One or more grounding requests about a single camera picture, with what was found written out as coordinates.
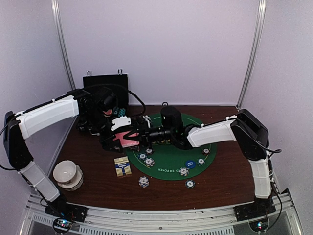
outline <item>metal pole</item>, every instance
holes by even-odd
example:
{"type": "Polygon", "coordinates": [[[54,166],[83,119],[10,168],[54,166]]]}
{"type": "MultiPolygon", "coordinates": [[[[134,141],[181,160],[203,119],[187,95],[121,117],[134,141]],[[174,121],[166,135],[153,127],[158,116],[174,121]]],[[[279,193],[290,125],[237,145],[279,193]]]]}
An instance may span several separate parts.
{"type": "Polygon", "coordinates": [[[60,10],[59,10],[59,1],[58,0],[51,0],[51,3],[52,3],[52,12],[53,12],[53,17],[54,17],[54,21],[55,21],[55,26],[56,26],[57,32],[58,32],[63,63],[64,63],[65,71],[67,73],[67,79],[68,79],[68,82],[69,82],[71,89],[74,90],[74,89],[76,89],[76,86],[75,86],[75,82],[73,79],[72,71],[70,69],[69,59],[68,59],[68,55],[67,55],[67,49],[65,46],[64,35],[63,35],[62,24],[61,24],[61,15],[60,15],[60,10]]]}
{"type": "Polygon", "coordinates": [[[263,31],[265,10],[266,10],[266,0],[260,0],[258,15],[256,19],[256,25],[255,25],[255,31],[254,31],[253,44],[252,44],[251,53],[250,53],[250,59],[249,59],[248,67],[246,70],[243,87],[242,87],[242,90],[240,92],[240,96],[237,102],[237,109],[241,109],[242,107],[242,104],[246,95],[246,91],[249,85],[249,81],[252,76],[253,67],[254,67],[254,63],[256,59],[256,53],[257,53],[258,46],[260,44],[260,39],[261,39],[262,31],[263,31]]]}

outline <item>metal frame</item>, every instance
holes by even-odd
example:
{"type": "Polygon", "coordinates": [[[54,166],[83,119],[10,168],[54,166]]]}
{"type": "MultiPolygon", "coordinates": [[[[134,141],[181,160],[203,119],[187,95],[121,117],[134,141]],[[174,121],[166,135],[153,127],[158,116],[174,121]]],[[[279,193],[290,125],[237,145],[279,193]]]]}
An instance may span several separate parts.
{"type": "Polygon", "coordinates": [[[253,38],[253,44],[252,44],[252,48],[251,48],[249,63],[248,63],[248,67],[246,70],[246,75],[245,75],[243,87],[242,87],[242,90],[240,92],[240,96],[239,96],[239,99],[237,102],[237,108],[238,109],[241,109],[241,107],[242,107],[242,104],[243,104],[243,101],[244,101],[244,98],[246,95],[246,91],[247,91],[247,88],[249,85],[249,81],[250,81],[251,76],[252,76],[253,67],[254,67],[254,63],[255,63],[255,59],[256,59],[256,53],[257,53],[258,46],[260,44],[260,39],[262,36],[262,31],[263,31],[265,11],[266,11],[266,2],[267,2],[267,0],[260,0],[260,2],[259,2],[259,11],[258,11],[258,15],[256,18],[254,38],[253,38]]]}
{"type": "MultiPolygon", "coordinates": [[[[293,234],[302,235],[301,225],[290,195],[284,193],[280,198],[283,202],[283,212],[288,215],[293,234]]],[[[28,234],[33,221],[47,226],[52,225],[54,217],[45,214],[40,199],[39,195],[31,194],[20,235],[28,234]]],[[[273,201],[276,212],[271,216],[277,215],[280,210],[277,197],[273,197],[273,201]]],[[[234,214],[235,206],[181,211],[127,211],[87,206],[85,222],[76,223],[71,231],[81,235],[231,235],[234,234],[235,225],[247,223],[247,221],[237,222],[234,214]]]]}
{"type": "Polygon", "coordinates": [[[61,47],[61,53],[62,53],[65,71],[67,73],[69,85],[70,85],[71,89],[74,90],[74,89],[76,89],[76,86],[75,86],[73,74],[72,74],[72,71],[71,71],[70,65],[69,65],[67,48],[65,46],[62,23],[61,23],[61,15],[60,15],[60,9],[59,9],[59,1],[58,0],[51,0],[51,3],[52,3],[52,12],[53,12],[53,17],[54,17],[54,21],[55,21],[55,26],[56,26],[57,32],[58,32],[59,43],[60,43],[60,47],[61,47]]]}

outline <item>pink object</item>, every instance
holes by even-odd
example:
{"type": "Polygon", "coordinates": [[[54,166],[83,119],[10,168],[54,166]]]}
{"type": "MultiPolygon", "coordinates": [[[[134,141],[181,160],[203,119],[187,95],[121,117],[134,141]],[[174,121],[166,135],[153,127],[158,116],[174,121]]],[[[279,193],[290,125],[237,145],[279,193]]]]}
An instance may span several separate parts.
{"type": "MultiPolygon", "coordinates": [[[[124,135],[126,135],[127,133],[130,133],[130,131],[115,134],[116,138],[114,140],[120,140],[123,148],[139,145],[138,141],[131,141],[131,140],[124,139],[124,135]]],[[[137,135],[138,135],[138,133],[134,133],[134,134],[130,135],[130,137],[134,137],[137,135]]]]}

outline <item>poker chip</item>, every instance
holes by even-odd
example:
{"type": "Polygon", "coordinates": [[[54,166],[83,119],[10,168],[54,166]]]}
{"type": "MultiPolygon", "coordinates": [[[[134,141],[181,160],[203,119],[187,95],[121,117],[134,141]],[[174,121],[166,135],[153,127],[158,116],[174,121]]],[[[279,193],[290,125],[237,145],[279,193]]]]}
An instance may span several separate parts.
{"type": "Polygon", "coordinates": [[[141,176],[138,180],[140,187],[145,188],[149,186],[149,179],[146,176],[141,176]]]}
{"type": "Polygon", "coordinates": [[[137,158],[140,159],[140,160],[145,160],[145,159],[147,158],[147,155],[144,154],[144,153],[139,153],[139,154],[137,155],[137,158]]]}
{"type": "Polygon", "coordinates": [[[185,167],[187,167],[188,169],[193,169],[195,168],[195,166],[196,166],[196,163],[193,160],[187,160],[185,162],[185,167]]]}
{"type": "Polygon", "coordinates": [[[197,165],[202,166],[202,165],[204,165],[204,164],[205,164],[205,160],[204,160],[203,158],[198,158],[198,159],[197,159],[197,165]]]}
{"type": "Polygon", "coordinates": [[[204,155],[208,155],[209,153],[210,153],[210,149],[208,149],[208,148],[204,148],[202,150],[202,154],[204,154],[204,155]]]}
{"type": "Polygon", "coordinates": [[[145,160],[146,166],[153,167],[154,164],[155,164],[155,161],[152,158],[146,158],[146,160],[145,160]]]}
{"type": "Polygon", "coordinates": [[[146,154],[152,154],[153,153],[153,150],[152,149],[150,149],[150,148],[147,148],[146,149],[146,154]]]}
{"type": "Polygon", "coordinates": [[[125,116],[125,114],[126,114],[126,109],[120,109],[118,112],[119,117],[125,116]]]}
{"type": "Polygon", "coordinates": [[[189,170],[188,168],[184,168],[182,167],[180,170],[179,170],[179,173],[181,176],[187,176],[189,174],[189,170]]]}
{"type": "Polygon", "coordinates": [[[194,188],[196,183],[193,180],[187,180],[185,183],[186,188],[194,188]]]}

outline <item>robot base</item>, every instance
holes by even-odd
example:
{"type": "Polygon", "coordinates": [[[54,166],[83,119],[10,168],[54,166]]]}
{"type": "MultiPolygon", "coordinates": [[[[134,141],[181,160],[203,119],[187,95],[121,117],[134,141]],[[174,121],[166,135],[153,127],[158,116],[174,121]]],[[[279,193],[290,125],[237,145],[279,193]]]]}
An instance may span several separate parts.
{"type": "MultiPolygon", "coordinates": [[[[66,211],[72,212],[68,215],[65,215],[64,219],[68,221],[77,221],[77,222],[84,222],[86,215],[87,215],[87,208],[83,206],[73,205],[73,204],[66,204],[66,211]]],[[[55,210],[53,210],[51,207],[45,208],[45,213],[53,215],[55,217],[59,217],[59,215],[56,213],[55,210]]]]}
{"type": "Polygon", "coordinates": [[[237,221],[250,220],[276,212],[272,199],[257,199],[234,208],[237,221]]]}

